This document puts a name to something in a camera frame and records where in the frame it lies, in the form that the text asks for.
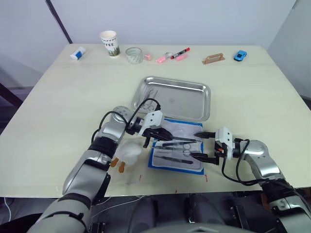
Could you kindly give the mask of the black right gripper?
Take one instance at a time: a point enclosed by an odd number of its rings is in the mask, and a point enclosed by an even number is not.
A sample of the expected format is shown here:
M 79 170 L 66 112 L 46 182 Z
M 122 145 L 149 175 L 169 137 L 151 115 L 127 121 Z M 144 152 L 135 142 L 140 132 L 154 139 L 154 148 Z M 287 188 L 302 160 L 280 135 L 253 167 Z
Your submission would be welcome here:
M 203 163 L 210 163 L 219 165 L 220 158 L 224 158 L 228 153 L 228 132 L 199 132 L 195 133 L 194 136 L 209 139 L 215 138 L 214 144 L 214 156 L 215 158 L 209 157 L 205 153 L 190 153 L 190 156 Z

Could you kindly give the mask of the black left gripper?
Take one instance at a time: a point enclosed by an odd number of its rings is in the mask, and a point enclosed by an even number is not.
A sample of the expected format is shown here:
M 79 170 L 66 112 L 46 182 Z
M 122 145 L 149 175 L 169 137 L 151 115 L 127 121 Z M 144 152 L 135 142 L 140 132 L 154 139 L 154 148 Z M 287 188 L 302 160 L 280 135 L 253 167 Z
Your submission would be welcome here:
M 172 141 L 173 135 L 164 128 L 157 128 L 157 129 L 146 129 L 143 134 L 143 137 L 145 137 L 145 141 L 143 144 L 144 148 L 147 148 L 149 146 L 149 143 L 151 141 L 151 138 L 154 138 L 154 140 L 157 141 Z

